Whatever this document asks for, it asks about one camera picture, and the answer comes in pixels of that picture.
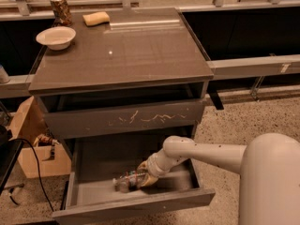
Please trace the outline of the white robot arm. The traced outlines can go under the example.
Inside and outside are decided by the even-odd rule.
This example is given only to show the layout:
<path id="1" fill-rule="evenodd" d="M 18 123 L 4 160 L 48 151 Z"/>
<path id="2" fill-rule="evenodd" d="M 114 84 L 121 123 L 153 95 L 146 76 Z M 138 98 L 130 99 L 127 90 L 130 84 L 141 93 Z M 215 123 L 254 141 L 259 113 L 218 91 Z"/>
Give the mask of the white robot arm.
<path id="1" fill-rule="evenodd" d="M 300 142 L 278 133 L 247 145 L 197 143 L 170 136 L 139 168 L 149 186 L 193 158 L 240 175 L 239 225 L 300 225 Z"/>

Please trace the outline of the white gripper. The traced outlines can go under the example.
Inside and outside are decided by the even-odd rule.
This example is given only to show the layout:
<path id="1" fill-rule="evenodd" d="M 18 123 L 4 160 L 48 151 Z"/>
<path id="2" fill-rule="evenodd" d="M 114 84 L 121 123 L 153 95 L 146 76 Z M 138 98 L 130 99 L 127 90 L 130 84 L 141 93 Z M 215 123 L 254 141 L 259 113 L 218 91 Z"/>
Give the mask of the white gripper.
<path id="1" fill-rule="evenodd" d="M 154 153 L 146 161 L 143 161 L 137 168 L 139 173 L 144 174 L 141 178 L 140 187 L 150 187 L 161 177 L 170 171 L 170 160 L 163 154 Z"/>

